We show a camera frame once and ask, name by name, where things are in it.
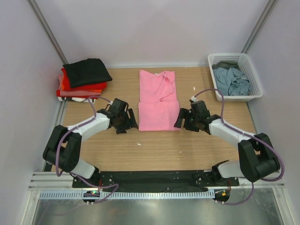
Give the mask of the pink t-shirt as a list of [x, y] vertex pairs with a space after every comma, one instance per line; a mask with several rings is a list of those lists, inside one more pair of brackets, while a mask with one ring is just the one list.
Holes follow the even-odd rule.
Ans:
[[139, 72], [139, 131], [177, 131], [174, 124], [180, 106], [177, 100], [175, 73]]

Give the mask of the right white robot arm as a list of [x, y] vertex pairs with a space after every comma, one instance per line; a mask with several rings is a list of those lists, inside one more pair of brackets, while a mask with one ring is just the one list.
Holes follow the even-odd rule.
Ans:
[[227, 123], [222, 115], [211, 115], [202, 100], [191, 101], [190, 106], [190, 109], [180, 109], [174, 127], [194, 132], [204, 131], [225, 140], [238, 150], [238, 162], [220, 163], [211, 174], [215, 185], [223, 185], [234, 172], [239, 172], [252, 183], [258, 180], [275, 182], [282, 179], [285, 172], [282, 159], [273, 149], [266, 134], [248, 133]]

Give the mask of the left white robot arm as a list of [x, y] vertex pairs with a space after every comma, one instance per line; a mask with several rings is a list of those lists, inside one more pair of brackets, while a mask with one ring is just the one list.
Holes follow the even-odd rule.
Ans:
[[93, 115], [74, 125], [54, 127], [43, 153], [43, 159], [55, 166], [58, 177], [63, 172], [69, 173], [84, 182], [88, 187], [95, 187], [100, 181], [99, 169], [80, 159], [82, 143], [98, 134], [114, 128], [116, 134], [125, 134], [138, 125], [133, 109], [118, 98], [110, 101], [104, 109], [96, 110], [92, 103]]

